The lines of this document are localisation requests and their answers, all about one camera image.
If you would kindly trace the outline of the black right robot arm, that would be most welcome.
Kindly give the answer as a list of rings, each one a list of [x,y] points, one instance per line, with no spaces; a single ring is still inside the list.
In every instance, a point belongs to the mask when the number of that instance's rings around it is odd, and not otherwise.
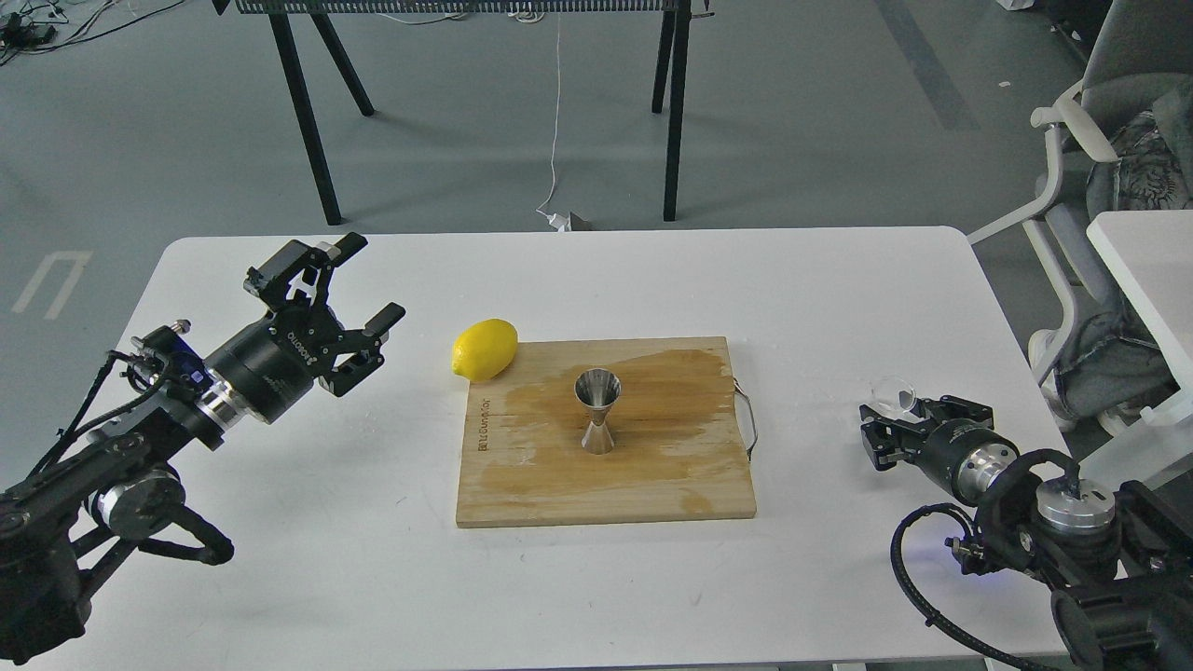
[[[1018,570],[1049,587],[1071,661],[1083,670],[1188,670],[1192,663],[1189,524],[1138,481],[1109,491],[1070,456],[1022,454],[996,433],[993,408],[959,398],[917,399],[891,418],[861,406],[863,439],[878,470],[919,467],[952,501],[900,522],[890,560],[900,590],[929,627],[1022,670],[1036,663],[979,641],[913,585],[902,543],[911,523],[948,515],[947,548],[965,574]]]

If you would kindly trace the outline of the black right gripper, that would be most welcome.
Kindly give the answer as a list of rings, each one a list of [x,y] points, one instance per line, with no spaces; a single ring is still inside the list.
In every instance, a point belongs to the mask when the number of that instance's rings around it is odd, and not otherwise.
[[[896,463],[915,464],[933,484],[966,506],[1019,457],[1013,442],[994,431],[994,412],[984,404],[942,395],[913,404],[916,423],[863,417],[863,445],[878,472]]]

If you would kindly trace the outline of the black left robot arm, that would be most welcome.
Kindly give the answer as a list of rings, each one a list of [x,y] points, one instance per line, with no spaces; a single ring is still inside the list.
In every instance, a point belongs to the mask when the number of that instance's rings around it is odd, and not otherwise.
[[[138,395],[93,420],[75,417],[4,492],[4,659],[21,665],[81,638],[89,601],[132,552],[231,559],[231,540],[186,506],[169,461],[194,441],[216,449],[245,417],[273,423],[315,384],[342,396],[382,365],[404,307],[346,330],[327,302],[333,272],[365,245],[356,233],[332,245],[293,240],[251,267],[245,289],[266,313],[208,357],[184,341],[188,322],[132,340],[132,353],[109,352],[98,381],[123,362]]]

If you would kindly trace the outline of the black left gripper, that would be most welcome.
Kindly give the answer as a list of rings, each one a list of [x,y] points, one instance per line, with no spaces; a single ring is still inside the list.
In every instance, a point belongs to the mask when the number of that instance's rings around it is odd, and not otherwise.
[[[382,344],[404,318],[404,307],[388,303],[359,330],[344,330],[334,312],[324,308],[334,270],[367,244],[354,232],[316,247],[290,240],[262,267],[248,267],[243,288],[270,312],[204,362],[243,398],[251,415],[273,423],[311,390],[316,378],[341,398],[384,363]]]

